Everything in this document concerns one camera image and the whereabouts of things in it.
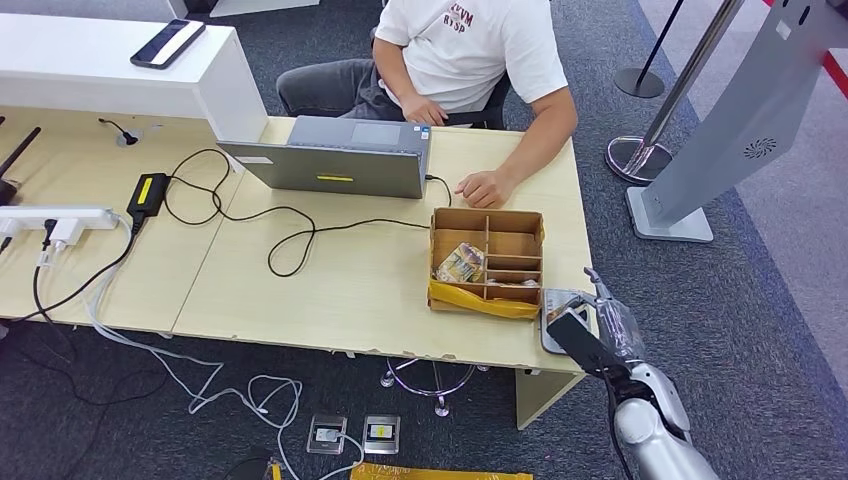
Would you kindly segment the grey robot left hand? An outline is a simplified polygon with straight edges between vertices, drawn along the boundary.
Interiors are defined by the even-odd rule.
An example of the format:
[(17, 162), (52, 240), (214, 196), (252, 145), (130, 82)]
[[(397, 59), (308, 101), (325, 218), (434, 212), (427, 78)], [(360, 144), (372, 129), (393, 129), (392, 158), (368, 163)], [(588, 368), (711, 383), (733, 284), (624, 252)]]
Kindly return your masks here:
[(251, 447), (245, 457), (236, 461), (221, 476), (222, 480), (263, 479), (266, 475), (272, 452), (264, 447)]

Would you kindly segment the person's right hand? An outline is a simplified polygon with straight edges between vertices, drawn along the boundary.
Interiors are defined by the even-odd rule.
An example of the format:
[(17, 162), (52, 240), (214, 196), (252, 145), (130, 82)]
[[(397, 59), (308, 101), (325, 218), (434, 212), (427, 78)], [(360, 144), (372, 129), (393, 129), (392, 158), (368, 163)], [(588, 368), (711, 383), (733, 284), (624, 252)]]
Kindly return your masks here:
[(430, 99), (413, 93), (399, 99), (404, 119), (412, 123), (444, 126), (448, 114)]

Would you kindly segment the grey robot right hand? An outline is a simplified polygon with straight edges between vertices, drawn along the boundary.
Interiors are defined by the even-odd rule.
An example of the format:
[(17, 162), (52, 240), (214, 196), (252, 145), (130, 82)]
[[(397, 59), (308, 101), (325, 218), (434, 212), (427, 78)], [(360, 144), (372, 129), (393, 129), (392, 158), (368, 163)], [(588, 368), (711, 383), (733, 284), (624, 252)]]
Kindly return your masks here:
[(641, 361), (646, 348), (631, 309), (614, 297), (595, 270), (585, 267), (584, 273), (596, 293), (581, 291), (579, 296), (582, 305), (594, 310), (598, 335), (581, 329), (577, 315), (568, 314), (564, 318), (565, 339), (560, 346), (586, 371)]

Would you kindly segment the person's left hand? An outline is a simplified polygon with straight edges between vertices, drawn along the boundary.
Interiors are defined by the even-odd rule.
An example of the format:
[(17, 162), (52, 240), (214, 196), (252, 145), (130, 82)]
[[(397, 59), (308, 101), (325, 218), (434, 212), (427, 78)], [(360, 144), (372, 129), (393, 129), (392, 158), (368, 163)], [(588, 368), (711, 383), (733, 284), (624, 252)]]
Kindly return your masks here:
[(500, 170), (480, 171), (461, 180), (454, 193), (471, 208), (500, 208), (517, 185), (515, 179)]

